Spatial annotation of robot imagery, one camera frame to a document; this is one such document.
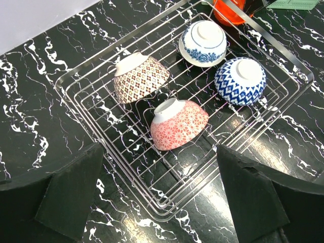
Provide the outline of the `plain orange bowl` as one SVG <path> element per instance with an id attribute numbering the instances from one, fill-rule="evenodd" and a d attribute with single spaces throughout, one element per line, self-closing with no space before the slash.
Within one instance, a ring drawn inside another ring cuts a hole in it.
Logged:
<path id="1" fill-rule="evenodd" d="M 243 10 L 250 17 L 253 16 L 253 10 L 249 10 L 252 7 L 254 1 L 232 1 L 237 7 Z M 223 25 L 231 26 L 241 25 L 245 23 L 245 20 L 242 19 L 238 14 L 236 14 L 228 5 L 223 1 L 213 0 L 213 6 L 216 10 L 213 10 L 215 18 Z"/>

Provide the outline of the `red patterned ceramic bowl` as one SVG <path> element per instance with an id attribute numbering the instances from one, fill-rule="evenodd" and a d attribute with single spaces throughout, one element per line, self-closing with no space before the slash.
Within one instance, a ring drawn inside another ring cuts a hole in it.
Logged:
<path id="1" fill-rule="evenodd" d="M 140 52 L 123 58 L 115 67 L 114 89 L 121 104 L 146 97 L 158 90 L 170 76 L 159 61 Z"/>

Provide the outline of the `metal wire dish rack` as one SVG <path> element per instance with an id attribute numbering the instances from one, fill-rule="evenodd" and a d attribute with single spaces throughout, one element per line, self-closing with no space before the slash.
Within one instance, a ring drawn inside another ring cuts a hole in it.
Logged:
<path id="1" fill-rule="evenodd" d="M 165 222 L 219 177 L 217 146 L 250 157 L 261 153 L 266 130 L 313 83 L 314 75 L 256 21 L 227 27 L 225 60 L 249 57 L 266 73 L 266 87 L 253 105 L 229 104 L 217 93 L 217 67 L 184 60 L 178 42 L 192 23 L 213 20 L 207 1 L 178 1 L 115 43 L 59 77 L 55 89 L 83 129 L 105 149 L 105 158 L 148 214 Z M 129 52 L 156 58 L 170 72 L 166 84 L 146 98 L 121 104 L 113 86 L 115 64 Z M 169 98 L 190 100 L 209 115 L 190 142 L 158 150 L 150 134 L 154 109 Z"/>

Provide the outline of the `blue zigzag pattern bowl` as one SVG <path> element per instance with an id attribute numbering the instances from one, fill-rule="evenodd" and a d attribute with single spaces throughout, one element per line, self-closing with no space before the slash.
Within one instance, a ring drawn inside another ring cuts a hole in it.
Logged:
<path id="1" fill-rule="evenodd" d="M 230 104 L 238 106 L 258 101 L 267 85 L 264 68 L 247 57 L 226 61 L 216 71 L 214 82 L 219 95 Z"/>

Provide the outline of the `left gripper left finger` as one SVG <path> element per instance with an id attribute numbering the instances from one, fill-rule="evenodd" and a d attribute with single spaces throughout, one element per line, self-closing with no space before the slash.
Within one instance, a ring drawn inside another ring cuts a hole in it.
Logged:
<path id="1" fill-rule="evenodd" d="M 82 240 L 103 148 L 92 143 L 69 157 L 1 181 L 1 242 Z"/>

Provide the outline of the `blue orange ceramic bowl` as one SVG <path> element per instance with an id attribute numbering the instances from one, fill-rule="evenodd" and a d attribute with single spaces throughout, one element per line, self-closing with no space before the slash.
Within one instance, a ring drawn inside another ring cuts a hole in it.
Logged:
<path id="1" fill-rule="evenodd" d="M 197 67 L 212 67 L 226 55 L 227 37 L 214 21 L 200 20 L 187 27 L 179 38 L 181 56 Z"/>

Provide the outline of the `pink floral pattern bowl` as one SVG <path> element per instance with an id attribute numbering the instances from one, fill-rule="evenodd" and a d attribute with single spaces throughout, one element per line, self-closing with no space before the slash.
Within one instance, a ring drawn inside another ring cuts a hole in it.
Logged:
<path id="1" fill-rule="evenodd" d="M 196 137 L 208 120 L 208 113 L 195 102 L 170 98 L 154 110 L 150 125 L 153 143 L 161 151 L 178 148 Z"/>

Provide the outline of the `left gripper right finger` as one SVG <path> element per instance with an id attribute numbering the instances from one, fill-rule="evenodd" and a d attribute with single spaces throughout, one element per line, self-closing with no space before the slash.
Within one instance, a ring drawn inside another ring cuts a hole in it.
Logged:
<path id="1" fill-rule="evenodd" d="M 224 145 L 217 162 L 239 242 L 323 242 L 323 175 L 301 180 Z"/>

